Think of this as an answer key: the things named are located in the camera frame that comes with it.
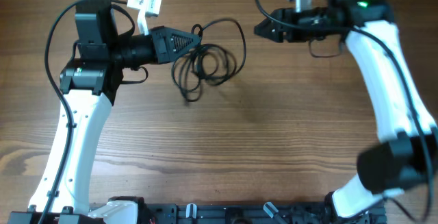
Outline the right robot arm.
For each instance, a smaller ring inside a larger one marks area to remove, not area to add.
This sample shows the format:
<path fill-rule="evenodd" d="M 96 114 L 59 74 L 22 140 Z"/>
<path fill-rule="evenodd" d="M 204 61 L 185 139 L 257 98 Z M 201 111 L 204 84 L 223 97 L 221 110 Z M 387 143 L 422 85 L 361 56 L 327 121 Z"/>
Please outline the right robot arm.
<path fill-rule="evenodd" d="M 321 41 L 338 35 L 361 71 L 370 96 L 379 143 L 357 158 L 356 175 L 326 196 L 324 222 L 377 223 L 386 201 L 426 185 L 430 215 L 437 173 L 437 124 L 415 87 L 387 0 L 288 0 L 293 8 L 265 12 L 256 35 L 274 42 Z"/>

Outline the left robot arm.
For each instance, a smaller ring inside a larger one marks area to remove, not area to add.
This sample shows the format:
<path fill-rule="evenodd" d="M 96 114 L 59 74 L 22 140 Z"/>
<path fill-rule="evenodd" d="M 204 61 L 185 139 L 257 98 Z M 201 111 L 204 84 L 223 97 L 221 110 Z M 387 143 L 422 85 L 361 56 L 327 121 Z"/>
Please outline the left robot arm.
<path fill-rule="evenodd" d="M 141 197 L 112 197 L 92 210 L 89 187 L 96 148 L 125 83 L 123 71 L 174 62 L 201 43 L 201 35 L 169 27 L 149 29 L 162 0 L 78 0 L 78 39 L 60 80 L 52 82 L 61 109 L 42 179 L 24 212 L 11 223 L 156 223 Z"/>

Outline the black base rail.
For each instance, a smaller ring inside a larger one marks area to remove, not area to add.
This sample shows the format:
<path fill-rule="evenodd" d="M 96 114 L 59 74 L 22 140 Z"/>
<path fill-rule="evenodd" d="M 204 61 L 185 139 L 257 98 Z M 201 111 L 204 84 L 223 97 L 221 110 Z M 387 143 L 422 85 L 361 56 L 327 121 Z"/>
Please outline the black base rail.
<path fill-rule="evenodd" d="M 233 223 L 354 223 L 386 224 L 385 207 L 379 204 L 353 219 L 336 220 L 323 202 L 293 203 L 290 205 L 196 205 L 136 204 L 111 200 L 88 213 L 90 218 L 104 223 L 162 223 L 162 224 L 233 224 Z"/>

